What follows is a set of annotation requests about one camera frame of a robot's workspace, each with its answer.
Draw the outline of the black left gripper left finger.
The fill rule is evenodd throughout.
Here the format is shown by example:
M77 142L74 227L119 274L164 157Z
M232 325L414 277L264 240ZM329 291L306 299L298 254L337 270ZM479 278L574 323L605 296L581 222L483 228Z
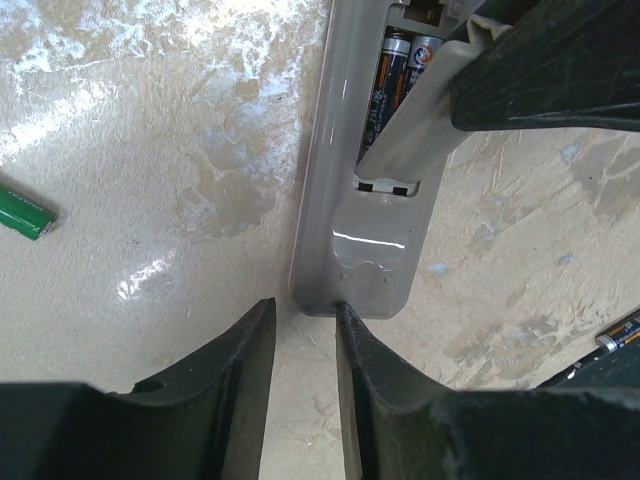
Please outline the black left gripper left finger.
M255 479L276 340L263 299L127 394L78 382L1 387L5 479Z

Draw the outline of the beige white remote control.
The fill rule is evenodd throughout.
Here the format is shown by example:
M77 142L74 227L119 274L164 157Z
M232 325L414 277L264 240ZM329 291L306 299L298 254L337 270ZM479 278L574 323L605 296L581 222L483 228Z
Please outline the beige white remote control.
M444 1L434 23L404 1L332 6L304 179L290 288L298 308L329 316L340 302L388 319L406 304L442 176L415 184L356 174L388 27L467 42L475 1Z

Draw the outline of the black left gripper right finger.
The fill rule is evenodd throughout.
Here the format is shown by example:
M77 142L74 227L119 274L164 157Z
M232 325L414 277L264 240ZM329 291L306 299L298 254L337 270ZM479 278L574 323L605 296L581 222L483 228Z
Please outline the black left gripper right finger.
M635 479L638 388L453 390L336 307L350 479Z

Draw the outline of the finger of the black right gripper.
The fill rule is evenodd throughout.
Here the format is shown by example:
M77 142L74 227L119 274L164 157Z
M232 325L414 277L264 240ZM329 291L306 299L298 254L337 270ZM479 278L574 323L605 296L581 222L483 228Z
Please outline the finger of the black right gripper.
M450 90L462 131L639 129L636 1L485 1L508 26Z

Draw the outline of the beige battery cover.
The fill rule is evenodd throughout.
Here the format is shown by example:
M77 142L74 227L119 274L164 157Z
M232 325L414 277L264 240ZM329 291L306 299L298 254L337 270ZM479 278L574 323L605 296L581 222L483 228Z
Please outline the beige battery cover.
M512 29L510 24L471 15L466 21L469 40L443 44L359 162L356 174L406 184L439 179L448 156L468 137L452 125L453 79Z

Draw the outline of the black battery pair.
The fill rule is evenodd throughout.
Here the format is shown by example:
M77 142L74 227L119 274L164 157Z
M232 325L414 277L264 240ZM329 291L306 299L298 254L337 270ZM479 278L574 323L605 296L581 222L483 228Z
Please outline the black battery pair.
M444 43L445 41L442 38L428 35L415 35L411 39L400 101L406 98Z
M358 161L363 159L399 106L409 51L410 42L405 33L388 27L382 42Z

